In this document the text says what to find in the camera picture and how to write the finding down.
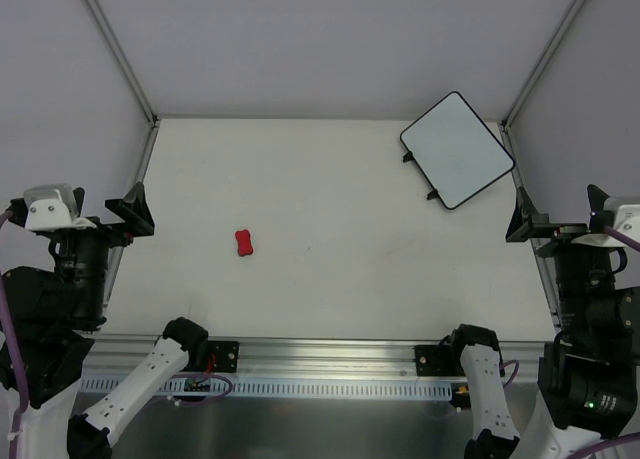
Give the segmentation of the red bone-shaped eraser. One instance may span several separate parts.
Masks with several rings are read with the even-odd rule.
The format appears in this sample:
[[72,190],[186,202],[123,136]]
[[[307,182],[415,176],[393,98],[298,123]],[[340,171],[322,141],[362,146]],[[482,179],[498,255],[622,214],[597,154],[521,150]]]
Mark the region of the red bone-shaped eraser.
[[242,229],[235,232],[237,254],[239,257],[251,256],[254,253],[251,232]]

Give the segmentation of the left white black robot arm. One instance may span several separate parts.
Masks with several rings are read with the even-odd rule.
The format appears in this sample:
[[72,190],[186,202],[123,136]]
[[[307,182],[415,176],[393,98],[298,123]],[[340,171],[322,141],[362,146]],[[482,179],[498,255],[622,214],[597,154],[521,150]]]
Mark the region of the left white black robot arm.
[[107,396],[74,412],[92,333],[106,320],[110,251],[155,231],[142,183],[106,202],[116,216],[111,224],[83,215],[84,195],[67,184],[39,186],[12,199],[1,215],[45,237],[54,262],[50,270],[20,266],[1,277],[1,395],[9,408],[12,458],[108,458],[164,383],[207,366],[207,331],[174,319]]

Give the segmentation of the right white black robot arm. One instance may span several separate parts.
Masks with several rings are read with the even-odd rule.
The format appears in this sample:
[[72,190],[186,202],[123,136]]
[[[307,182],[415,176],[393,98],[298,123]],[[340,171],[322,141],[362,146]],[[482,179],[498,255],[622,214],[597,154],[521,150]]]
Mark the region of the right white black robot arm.
[[525,431],[508,408],[496,333],[462,324],[449,337],[447,363],[465,376],[473,418],[467,458],[588,458],[635,438],[623,431],[639,405],[639,289],[617,288],[616,276],[639,249],[639,202],[593,184],[587,196],[587,223],[554,223],[516,192],[505,239],[543,240],[536,254],[554,263],[559,306]]

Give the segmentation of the white whiteboard black rim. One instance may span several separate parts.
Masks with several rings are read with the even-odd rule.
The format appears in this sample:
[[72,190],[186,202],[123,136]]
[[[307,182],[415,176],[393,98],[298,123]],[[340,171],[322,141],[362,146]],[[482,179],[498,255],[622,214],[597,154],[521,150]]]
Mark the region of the white whiteboard black rim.
[[429,200],[453,211],[515,167],[486,123],[458,91],[440,99],[400,134],[403,161],[413,162],[431,187]]

